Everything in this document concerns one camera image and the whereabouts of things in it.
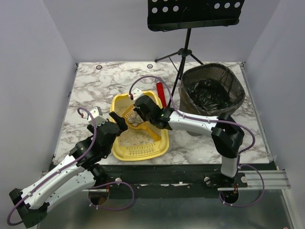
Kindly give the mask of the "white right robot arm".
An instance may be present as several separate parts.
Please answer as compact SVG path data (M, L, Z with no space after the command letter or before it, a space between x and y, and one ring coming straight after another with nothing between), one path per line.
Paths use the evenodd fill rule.
M147 95L137 98L134 110L158 129L184 130L211 137L217 152L222 156L221 174L233 178L238 170L238 152L243 143L244 131L228 114L203 117L183 113L173 108L160 108Z

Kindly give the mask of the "orange litter scoop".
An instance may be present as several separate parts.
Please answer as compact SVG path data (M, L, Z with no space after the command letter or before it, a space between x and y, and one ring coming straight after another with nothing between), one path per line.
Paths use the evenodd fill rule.
M159 141L161 139L161 137L153 132L148 127L147 123L144 122L134 110L134 105L129 106L122 115L129 127L146 131L154 141Z

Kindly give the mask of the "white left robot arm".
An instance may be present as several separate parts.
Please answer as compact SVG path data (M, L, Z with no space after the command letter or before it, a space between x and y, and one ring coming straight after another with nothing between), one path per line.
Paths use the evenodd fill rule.
M111 185L99 164L111 153L117 137L128 129L125 119L110 112L113 122L98 112L87 112L91 136L79 141L69 154L40 180L24 189L13 189L9 196L26 228L42 222L61 201L88 188Z

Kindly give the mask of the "yellow and grey litter box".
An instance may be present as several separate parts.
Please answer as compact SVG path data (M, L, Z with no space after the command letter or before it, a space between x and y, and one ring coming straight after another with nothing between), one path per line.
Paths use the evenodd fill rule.
M144 91L145 95L152 98L156 104L162 107L162 103L155 92ZM132 101L129 99L128 94L117 94L110 106L110 111L116 112L117 109L125 106L131 106ZM148 160L163 155L169 148L169 134L168 130L161 130L161 139L154 143L139 145L139 146L122 146L119 144L118 137L116 138L112 153L121 161L141 161Z

